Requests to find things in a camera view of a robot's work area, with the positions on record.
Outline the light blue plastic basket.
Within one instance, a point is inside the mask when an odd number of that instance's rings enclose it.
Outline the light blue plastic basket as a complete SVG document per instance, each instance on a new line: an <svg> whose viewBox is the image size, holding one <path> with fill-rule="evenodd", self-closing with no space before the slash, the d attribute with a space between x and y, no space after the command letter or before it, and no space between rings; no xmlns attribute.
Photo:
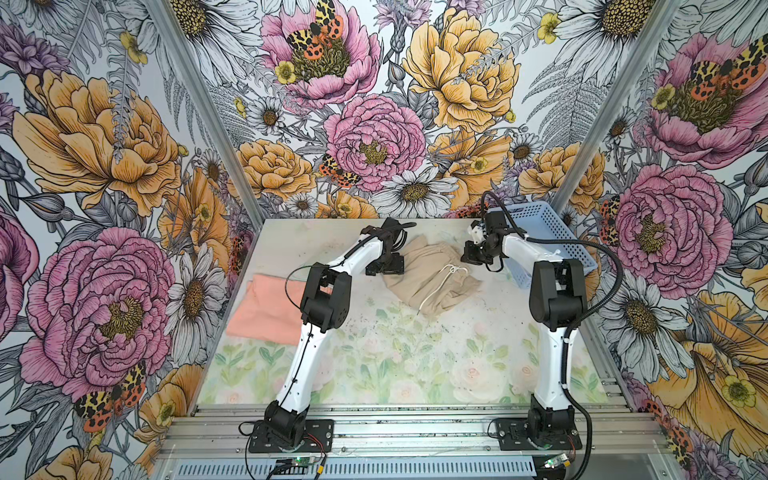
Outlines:
<svg viewBox="0 0 768 480"><path fill-rule="evenodd" d="M516 225L533 238L544 240L575 240L576 236L560 217L543 201L506 206ZM534 262L538 260L577 259L584 273L597 269L597 263L581 244L536 244L526 242L515 233L504 237L502 252L504 264L521 289L528 289L532 280Z"/></svg>

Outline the beige drawstring shorts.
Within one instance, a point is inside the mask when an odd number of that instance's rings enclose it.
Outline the beige drawstring shorts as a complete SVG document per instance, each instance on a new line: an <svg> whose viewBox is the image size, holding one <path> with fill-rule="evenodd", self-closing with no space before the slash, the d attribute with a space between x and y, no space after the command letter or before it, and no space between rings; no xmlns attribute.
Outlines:
<svg viewBox="0 0 768 480"><path fill-rule="evenodd" d="M477 293L476 279L451 245L429 243L423 236L411 240L401 251L402 275L385 275L386 287L418 314L434 320Z"/></svg>

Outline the peach graphic t-shirt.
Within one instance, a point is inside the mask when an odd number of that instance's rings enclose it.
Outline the peach graphic t-shirt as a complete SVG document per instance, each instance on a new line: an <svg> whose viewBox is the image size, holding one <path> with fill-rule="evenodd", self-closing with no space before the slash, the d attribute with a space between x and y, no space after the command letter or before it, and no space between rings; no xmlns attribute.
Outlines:
<svg viewBox="0 0 768 480"><path fill-rule="evenodd" d="M229 337L297 346L301 312L285 295L285 279L255 274L226 327Z"/></svg>

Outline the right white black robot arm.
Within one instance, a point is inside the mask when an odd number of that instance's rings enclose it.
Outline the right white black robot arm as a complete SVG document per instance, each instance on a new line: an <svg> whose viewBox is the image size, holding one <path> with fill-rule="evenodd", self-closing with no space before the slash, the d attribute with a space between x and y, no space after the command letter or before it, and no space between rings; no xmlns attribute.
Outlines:
<svg viewBox="0 0 768 480"><path fill-rule="evenodd" d="M511 223L504 210L485 213L472 222L461 260L490 266L495 260L512 259L529 273L528 308L538 324L539 378L531 396L524 438L537 449L581 447L570 394L572 345L588 310L583 263L567 257L565 245L581 245L579 239L540 239Z"/></svg>

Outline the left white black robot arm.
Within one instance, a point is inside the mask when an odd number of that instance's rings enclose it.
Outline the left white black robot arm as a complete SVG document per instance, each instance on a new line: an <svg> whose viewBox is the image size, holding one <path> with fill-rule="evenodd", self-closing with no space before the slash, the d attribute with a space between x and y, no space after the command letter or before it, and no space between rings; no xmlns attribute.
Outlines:
<svg viewBox="0 0 768 480"><path fill-rule="evenodd" d="M306 419L311 387L319 362L332 333L340 329L350 312L355 276L402 275L405 260L400 250L413 221L387 218L380 226L363 228L356 242L330 263L308 267L301 301L299 344L281 390L267 405L262 423L265 442L284 451L295 451L310 436Z"/></svg>

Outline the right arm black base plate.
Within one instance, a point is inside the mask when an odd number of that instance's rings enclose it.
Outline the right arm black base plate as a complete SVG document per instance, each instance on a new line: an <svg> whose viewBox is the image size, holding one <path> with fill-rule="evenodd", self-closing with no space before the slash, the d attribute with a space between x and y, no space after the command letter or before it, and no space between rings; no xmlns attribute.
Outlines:
<svg viewBox="0 0 768 480"><path fill-rule="evenodd" d="M498 442L501 451L577 451L583 448L576 430L533 432L528 421L518 417L493 419L487 434Z"/></svg>

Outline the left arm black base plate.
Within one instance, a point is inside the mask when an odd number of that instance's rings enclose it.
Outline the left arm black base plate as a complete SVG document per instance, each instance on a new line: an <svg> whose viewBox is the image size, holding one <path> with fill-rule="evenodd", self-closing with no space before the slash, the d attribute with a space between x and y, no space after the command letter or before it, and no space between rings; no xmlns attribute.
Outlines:
<svg viewBox="0 0 768 480"><path fill-rule="evenodd" d="M251 454L328 453L332 449L335 422L330 419L307 420L304 429L281 430L259 421L249 435L247 451Z"/></svg>

